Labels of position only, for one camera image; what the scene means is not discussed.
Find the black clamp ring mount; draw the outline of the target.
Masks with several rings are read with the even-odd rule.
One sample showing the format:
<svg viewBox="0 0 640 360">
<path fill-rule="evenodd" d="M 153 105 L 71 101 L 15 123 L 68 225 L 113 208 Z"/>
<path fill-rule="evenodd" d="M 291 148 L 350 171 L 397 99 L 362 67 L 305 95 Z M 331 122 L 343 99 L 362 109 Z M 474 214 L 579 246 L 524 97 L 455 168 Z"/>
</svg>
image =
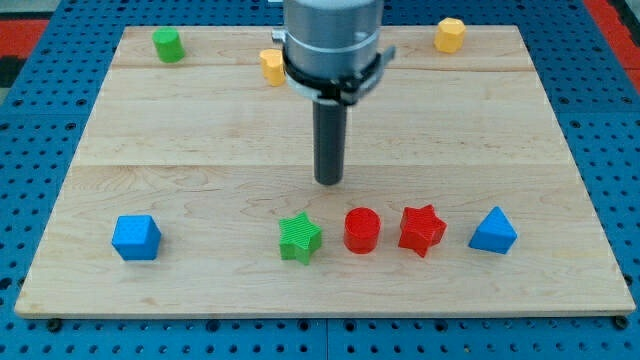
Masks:
<svg viewBox="0 0 640 360">
<path fill-rule="evenodd" d="M 284 72 L 287 84 L 301 96 L 321 105 L 352 106 L 370 93 L 381 81 L 386 66 L 395 58 L 396 47 L 390 46 L 377 53 L 363 70 L 349 76 L 321 78 L 304 73 L 288 58 L 283 50 Z"/>
</svg>

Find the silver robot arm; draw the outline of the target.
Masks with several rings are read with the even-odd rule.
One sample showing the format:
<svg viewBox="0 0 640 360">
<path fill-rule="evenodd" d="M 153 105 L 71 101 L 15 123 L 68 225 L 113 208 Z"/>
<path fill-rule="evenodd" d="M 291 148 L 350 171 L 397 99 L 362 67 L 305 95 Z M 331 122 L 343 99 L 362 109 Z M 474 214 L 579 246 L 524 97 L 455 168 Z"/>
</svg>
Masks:
<svg viewBox="0 0 640 360">
<path fill-rule="evenodd" d="M 326 186 L 343 177 L 348 108 L 367 96 L 395 58 L 378 48 L 378 0 L 285 0 L 282 48 L 287 84 L 313 103 L 314 178 Z"/>
</svg>

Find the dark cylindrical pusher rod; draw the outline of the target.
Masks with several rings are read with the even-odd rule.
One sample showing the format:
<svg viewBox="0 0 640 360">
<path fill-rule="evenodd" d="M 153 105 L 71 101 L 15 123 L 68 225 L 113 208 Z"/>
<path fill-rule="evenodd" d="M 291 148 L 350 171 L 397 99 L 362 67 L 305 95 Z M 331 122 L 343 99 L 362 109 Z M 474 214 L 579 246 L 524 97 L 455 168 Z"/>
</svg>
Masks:
<svg viewBox="0 0 640 360">
<path fill-rule="evenodd" d="M 313 103 L 314 178 L 326 186 L 343 176 L 347 108 Z"/>
</svg>

